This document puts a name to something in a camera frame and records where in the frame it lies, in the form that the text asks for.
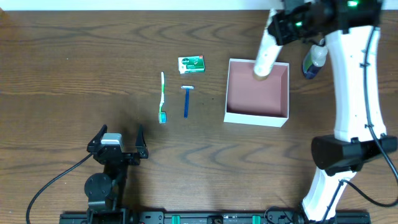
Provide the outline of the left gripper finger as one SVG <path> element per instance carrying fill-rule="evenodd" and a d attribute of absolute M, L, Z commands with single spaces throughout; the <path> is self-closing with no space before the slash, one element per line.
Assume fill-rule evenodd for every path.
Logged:
<path fill-rule="evenodd" d="M 89 153 L 97 153 L 102 148 L 102 137 L 105 133 L 107 133 L 107 125 L 103 125 L 98 133 L 94 136 L 94 138 L 87 145 L 87 152 Z"/>
<path fill-rule="evenodd" d="M 149 151 L 144 139 L 144 128 L 141 124 L 137 132 L 135 147 L 141 159 L 147 159 L 149 157 Z"/>

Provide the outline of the clear pump sanitizer bottle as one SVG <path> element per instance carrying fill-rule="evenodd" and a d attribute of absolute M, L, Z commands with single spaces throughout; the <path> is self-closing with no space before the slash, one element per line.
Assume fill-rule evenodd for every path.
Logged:
<path fill-rule="evenodd" d="M 327 54 L 328 49 L 324 39 L 311 46 L 302 62 L 302 71 L 306 79 L 310 80 L 316 77 L 326 62 Z"/>

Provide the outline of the white cream tube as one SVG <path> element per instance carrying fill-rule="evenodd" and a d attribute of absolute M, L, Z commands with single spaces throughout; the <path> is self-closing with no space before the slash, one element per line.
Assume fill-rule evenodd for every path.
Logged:
<path fill-rule="evenodd" d="M 270 35 L 267 28 L 273 21 L 273 16 L 277 14 L 275 9 L 269 11 L 269 17 L 266 22 L 266 27 L 263 32 L 262 40 L 257 53 L 256 61 L 254 63 L 254 76 L 258 80 L 264 80 L 272 71 L 273 65 L 277 60 L 282 46 L 277 45 L 274 36 Z"/>

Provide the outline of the green Dettol soap bar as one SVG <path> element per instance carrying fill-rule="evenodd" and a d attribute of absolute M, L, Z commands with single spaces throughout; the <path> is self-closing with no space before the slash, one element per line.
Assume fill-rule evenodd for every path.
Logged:
<path fill-rule="evenodd" d="M 205 61 L 202 55 L 179 57 L 178 70 L 180 74 L 201 73 L 205 71 Z"/>

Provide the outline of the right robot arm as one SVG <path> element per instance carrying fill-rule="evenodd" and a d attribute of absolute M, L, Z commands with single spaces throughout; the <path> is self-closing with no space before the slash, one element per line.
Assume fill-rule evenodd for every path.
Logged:
<path fill-rule="evenodd" d="M 285 1 L 267 27 L 274 45 L 285 46 L 322 35 L 333 70 L 336 100 L 334 133 L 312 140 L 317 167 L 291 223 L 369 223 L 363 212 L 337 212 L 345 189 L 363 165 L 378 157 L 388 164 L 397 138 L 387 134 L 379 106 L 377 47 L 383 2 Z"/>

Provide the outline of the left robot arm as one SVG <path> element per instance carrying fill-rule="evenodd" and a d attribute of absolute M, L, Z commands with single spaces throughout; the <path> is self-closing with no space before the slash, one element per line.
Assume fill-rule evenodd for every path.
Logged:
<path fill-rule="evenodd" d="M 123 193 L 129 166 L 138 166 L 149 152 L 144 140 L 144 130 L 139 126 L 135 152 L 124 152 L 123 137 L 107 132 L 103 125 L 88 143 L 87 151 L 104 166 L 102 172 L 91 175 L 85 182 L 88 209 L 84 223 L 137 223 L 137 214 L 122 206 Z"/>

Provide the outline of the green white toothbrush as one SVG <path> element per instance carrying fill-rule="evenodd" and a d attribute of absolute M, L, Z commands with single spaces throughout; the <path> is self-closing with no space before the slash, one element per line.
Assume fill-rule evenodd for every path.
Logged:
<path fill-rule="evenodd" d="M 161 77 L 161 96 L 160 96 L 160 103 L 159 103 L 159 123 L 163 124 L 167 122 L 167 115 L 164 111 L 162 111 L 162 107 L 165 103 L 165 74 L 163 71 L 160 73 Z"/>

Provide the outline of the blue disposable razor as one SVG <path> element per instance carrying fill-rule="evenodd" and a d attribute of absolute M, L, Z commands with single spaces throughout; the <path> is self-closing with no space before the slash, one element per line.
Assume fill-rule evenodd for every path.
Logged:
<path fill-rule="evenodd" d="M 185 90 L 185 104 L 184 104 L 184 118 L 188 118 L 188 109 L 189 109 L 189 99 L 190 99 L 190 90 L 194 90 L 195 87 L 192 85 L 182 85 L 181 89 Z"/>

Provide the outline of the white box pink interior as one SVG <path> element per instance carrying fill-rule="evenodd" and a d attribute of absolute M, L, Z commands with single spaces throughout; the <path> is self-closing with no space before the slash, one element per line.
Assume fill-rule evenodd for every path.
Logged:
<path fill-rule="evenodd" d="M 276 62 L 265 80 L 254 76 L 254 60 L 229 60 L 225 123 L 280 128 L 289 119 L 289 64 Z"/>

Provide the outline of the black mounting rail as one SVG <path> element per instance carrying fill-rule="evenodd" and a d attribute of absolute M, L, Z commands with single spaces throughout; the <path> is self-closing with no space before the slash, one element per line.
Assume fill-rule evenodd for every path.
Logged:
<path fill-rule="evenodd" d="M 314 223 L 293 210 L 271 209 L 264 213 L 64 213 L 61 224 L 127 223 L 127 224 L 289 224 Z"/>

